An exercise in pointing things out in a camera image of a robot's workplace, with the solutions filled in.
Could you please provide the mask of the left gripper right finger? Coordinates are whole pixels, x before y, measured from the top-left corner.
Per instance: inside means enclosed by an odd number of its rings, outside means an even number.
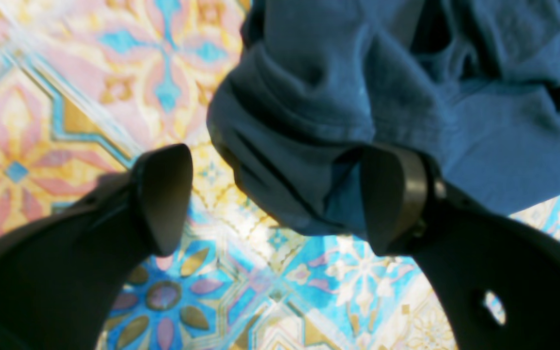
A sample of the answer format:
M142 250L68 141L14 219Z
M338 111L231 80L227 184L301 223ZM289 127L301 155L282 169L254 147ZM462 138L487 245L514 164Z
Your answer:
M461 350L560 350L560 242L484 209L407 149L364 147L360 185L373 252L414 259Z

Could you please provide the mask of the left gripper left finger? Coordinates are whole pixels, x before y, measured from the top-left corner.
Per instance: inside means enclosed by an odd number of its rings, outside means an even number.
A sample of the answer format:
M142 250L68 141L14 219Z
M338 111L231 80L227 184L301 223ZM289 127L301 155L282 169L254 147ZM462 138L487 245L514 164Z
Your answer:
M93 350L136 266L178 247L189 147L142 154L60 213L0 237L0 350Z

